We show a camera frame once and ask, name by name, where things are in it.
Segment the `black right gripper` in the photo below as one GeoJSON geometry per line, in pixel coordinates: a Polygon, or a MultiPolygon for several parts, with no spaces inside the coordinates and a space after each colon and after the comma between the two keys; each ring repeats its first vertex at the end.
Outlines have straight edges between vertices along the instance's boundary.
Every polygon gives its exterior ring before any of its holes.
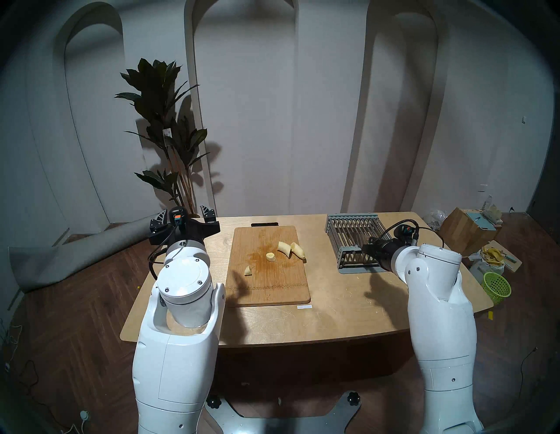
{"type": "Polygon", "coordinates": [[[376,239],[363,244],[362,253],[373,258],[381,268],[392,268],[391,262],[395,252],[401,248],[398,239],[376,239]]]}

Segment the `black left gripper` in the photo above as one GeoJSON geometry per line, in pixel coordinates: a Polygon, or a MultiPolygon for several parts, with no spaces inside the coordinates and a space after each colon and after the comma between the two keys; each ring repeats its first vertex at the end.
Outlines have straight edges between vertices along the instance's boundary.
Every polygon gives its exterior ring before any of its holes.
{"type": "Polygon", "coordinates": [[[200,205],[200,210],[204,222],[185,220],[178,226],[174,222],[168,222],[167,209],[161,211],[150,220],[150,234],[148,235],[150,244],[172,246],[182,241],[196,241],[204,244],[205,238],[218,234],[221,228],[213,208],[200,205]]]}

